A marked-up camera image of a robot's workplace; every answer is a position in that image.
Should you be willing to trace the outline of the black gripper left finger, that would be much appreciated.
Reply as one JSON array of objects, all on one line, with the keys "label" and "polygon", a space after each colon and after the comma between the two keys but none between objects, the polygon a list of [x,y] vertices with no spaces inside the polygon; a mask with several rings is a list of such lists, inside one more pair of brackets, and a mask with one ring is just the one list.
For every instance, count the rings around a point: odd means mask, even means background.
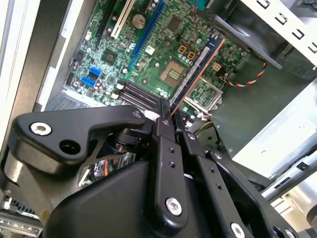
[{"label": "black gripper left finger", "polygon": [[47,223],[67,197],[134,162],[154,176],[154,225],[181,230],[188,222],[182,147],[173,111],[160,100],[149,116],[132,105],[33,112],[13,122],[15,183]]}]

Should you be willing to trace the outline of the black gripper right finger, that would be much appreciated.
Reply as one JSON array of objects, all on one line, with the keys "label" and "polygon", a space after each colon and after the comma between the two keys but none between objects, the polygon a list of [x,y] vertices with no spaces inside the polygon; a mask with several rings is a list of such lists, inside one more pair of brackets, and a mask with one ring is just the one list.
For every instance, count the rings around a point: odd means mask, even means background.
[{"label": "black gripper right finger", "polygon": [[186,131],[179,110],[173,112],[185,168],[194,176],[211,233],[217,238],[297,238],[297,232],[224,155],[205,153]]}]

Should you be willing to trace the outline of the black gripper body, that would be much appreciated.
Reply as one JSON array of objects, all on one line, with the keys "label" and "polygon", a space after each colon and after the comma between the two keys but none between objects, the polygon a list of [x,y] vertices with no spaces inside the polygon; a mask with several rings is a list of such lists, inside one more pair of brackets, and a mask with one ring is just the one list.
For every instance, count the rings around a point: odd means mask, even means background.
[{"label": "black gripper body", "polygon": [[154,176],[148,162],[134,162],[64,199],[50,215],[46,238],[228,238],[230,224],[199,198],[194,181],[185,186],[188,222],[174,232],[154,225]]}]

